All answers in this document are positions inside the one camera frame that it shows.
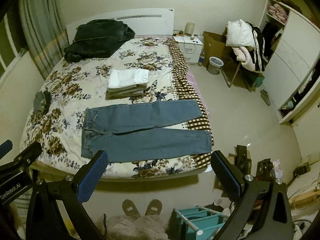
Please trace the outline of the white bed headboard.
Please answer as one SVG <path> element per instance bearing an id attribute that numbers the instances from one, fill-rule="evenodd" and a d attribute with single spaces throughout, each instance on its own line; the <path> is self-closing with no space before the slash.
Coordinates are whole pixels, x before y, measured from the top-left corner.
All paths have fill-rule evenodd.
<path id="1" fill-rule="evenodd" d="M 127 24 L 138 36 L 170 36 L 174 30 L 174 9 L 140 8 L 106 12 L 70 23 L 66 26 L 69 42 L 73 42 L 78 26 L 92 20 L 112 19 Z"/>

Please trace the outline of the folding chair with clothes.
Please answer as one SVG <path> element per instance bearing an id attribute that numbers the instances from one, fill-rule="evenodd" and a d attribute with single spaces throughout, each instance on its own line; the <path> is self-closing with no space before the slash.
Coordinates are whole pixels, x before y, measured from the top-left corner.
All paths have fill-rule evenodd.
<path id="1" fill-rule="evenodd" d="M 258 26 L 253 25 L 249 22 L 246 23 L 248 23 L 252 28 L 255 47 L 231 47 L 231 59 L 225 64 L 225 66 L 230 63 L 236 64 L 236 70 L 231 81 L 228 81 L 225 71 L 221 70 L 226 85 L 229 88 L 233 85 L 235 78 L 241 68 L 244 68 L 245 70 L 256 74 L 263 74 L 263 72 L 265 71 L 266 64 L 264 63 L 263 59 L 265 51 L 265 39 L 263 33 Z"/>

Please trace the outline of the blue denim jeans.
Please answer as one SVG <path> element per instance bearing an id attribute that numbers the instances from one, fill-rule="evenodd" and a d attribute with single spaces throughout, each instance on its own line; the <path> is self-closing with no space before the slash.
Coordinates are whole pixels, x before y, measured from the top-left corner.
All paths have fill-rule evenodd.
<path id="1" fill-rule="evenodd" d="M 126 163 L 208 153 L 209 131 L 174 128 L 201 116 L 196 100 L 90 108 L 82 125 L 81 155 L 92 159 L 104 151 L 110 162 Z"/>

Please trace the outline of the white puffy jacket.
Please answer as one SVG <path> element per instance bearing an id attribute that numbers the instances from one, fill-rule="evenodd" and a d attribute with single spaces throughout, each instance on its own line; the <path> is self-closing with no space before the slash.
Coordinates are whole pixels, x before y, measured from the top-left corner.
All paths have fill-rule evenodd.
<path id="1" fill-rule="evenodd" d="M 251 26 L 242 19 L 228 21 L 226 46 L 228 47 L 255 47 Z"/>

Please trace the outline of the floral bed quilt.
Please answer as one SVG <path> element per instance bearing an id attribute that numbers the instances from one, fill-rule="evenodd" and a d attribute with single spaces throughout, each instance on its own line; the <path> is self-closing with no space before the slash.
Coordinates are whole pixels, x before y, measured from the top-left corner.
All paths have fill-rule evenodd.
<path id="1" fill-rule="evenodd" d="M 107 83 L 113 69 L 146 69 L 148 84 L 139 96 L 111 99 Z M 108 59 L 85 59 L 69 63 L 61 60 L 41 87 L 50 94 L 45 114 L 29 112 L 20 149 L 38 141 L 42 154 L 35 165 L 75 173 L 88 162 L 81 156 L 81 134 L 85 112 L 89 108 L 155 101 L 195 100 L 201 117 L 176 124 L 176 129 L 210 131 L 207 110 L 201 97 L 187 79 L 188 64 L 172 38 L 140 37 L 123 44 Z"/>

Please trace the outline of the window frame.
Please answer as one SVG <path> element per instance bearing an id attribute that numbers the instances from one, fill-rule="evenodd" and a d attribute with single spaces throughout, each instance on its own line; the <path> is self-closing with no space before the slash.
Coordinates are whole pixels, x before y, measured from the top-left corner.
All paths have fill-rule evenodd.
<path id="1" fill-rule="evenodd" d="M 1 20 L 1 86 L 27 52 L 20 14 L 11 7 Z"/>

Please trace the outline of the teal storage rack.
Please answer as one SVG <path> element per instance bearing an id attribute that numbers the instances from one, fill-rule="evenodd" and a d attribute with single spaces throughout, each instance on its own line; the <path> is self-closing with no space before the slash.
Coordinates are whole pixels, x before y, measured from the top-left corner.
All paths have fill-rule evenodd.
<path id="1" fill-rule="evenodd" d="M 218 212 L 198 205 L 187 209 L 173 209 L 173 237 L 174 239 L 214 239 L 230 214 L 229 208 Z"/>

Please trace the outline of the beige folded pants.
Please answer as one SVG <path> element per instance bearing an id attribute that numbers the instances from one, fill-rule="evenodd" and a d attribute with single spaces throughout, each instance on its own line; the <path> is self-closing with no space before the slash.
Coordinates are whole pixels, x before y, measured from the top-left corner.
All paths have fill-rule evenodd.
<path id="1" fill-rule="evenodd" d="M 111 89 L 109 88 L 106 92 L 105 99 L 106 100 L 115 100 L 115 99 L 123 99 L 123 98 L 130 98 L 130 97 L 137 97 L 144 94 L 147 85 L 136 85 L 126 88 L 116 88 Z"/>

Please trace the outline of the white nightstand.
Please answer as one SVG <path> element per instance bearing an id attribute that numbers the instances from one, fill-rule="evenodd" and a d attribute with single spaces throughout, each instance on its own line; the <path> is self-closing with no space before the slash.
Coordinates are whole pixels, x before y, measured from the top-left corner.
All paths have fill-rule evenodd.
<path id="1" fill-rule="evenodd" d="M 174 40 L 188 63 L 198 63 L 203 43 L 197 37 L 174 36 Z"/>

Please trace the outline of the pink folded blanket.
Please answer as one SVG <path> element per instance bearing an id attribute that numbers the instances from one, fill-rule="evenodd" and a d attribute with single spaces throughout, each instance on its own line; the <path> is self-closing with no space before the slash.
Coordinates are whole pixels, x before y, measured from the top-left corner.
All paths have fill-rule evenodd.
<path id="1" fill-rule="evenodd" d="M 269 5 L 267 7 L 268 13 L 279 20 L 281 23 L 285 24 L 288 20 L 288 13 L 283 9 L 278 3 L 274 5 Z"/>

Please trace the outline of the beige table lamp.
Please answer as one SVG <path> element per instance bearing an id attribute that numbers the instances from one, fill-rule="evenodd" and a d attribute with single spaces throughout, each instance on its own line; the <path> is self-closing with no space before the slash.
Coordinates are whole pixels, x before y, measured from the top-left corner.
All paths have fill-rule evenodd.
<path id="1" fill-rule="evenodd" d="M 184 33 L 185 35 L 193 35 L 194 33 L 195 24 L 192 22 L 187 22 L 185 25 Z"/>

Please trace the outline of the grey striped curtain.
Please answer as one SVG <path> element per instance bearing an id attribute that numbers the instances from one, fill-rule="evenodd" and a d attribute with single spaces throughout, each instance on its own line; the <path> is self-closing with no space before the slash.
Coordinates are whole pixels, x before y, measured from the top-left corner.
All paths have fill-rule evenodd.
<path id="1" fill-rule="evenodd" d="M 47 78 L 68 46 L 57 0 L 18 0 L 29 53 L 41 76 Z"/>

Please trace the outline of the grey waste bin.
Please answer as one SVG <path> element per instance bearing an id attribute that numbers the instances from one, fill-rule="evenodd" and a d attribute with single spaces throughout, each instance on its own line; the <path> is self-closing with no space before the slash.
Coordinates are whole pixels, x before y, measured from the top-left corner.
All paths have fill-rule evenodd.
<path id="1" fill-rule="evenodd" d="M 213 75 L 218 75 L 220 73 L 220 69 L 223 67 L 224 63 L 221 59 L 217 57 L 210 57 L 209 58 L 209 65 L 208 65 L 208 72 Z"/>

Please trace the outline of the brown cardboard box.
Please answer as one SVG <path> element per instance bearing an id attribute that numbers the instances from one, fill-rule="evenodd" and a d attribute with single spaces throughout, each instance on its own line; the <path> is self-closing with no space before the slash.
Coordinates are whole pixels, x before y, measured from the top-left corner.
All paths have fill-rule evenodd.
<path id="1" fill-rule="evenodd" d="M 209 58 L 212 56 L 221 59 L 226 64 L 231 59 L 230 53 L 232 52 L 232 48 L 226 46 L 226 35 L 204 31 L 203 36 L 205 57 L 203 66 L 206 68 L 209 66 Z"/>

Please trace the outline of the white folded pants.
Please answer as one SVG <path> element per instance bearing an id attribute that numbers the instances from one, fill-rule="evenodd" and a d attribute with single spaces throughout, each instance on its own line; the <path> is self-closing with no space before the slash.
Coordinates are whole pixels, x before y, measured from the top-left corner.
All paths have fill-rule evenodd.
<path id="1" fill-rule="evenodd" d="M 112 69 L 108 78 L 108 90 L 125 89 L 148 83 L 149 71 L 146 69 Z"/>

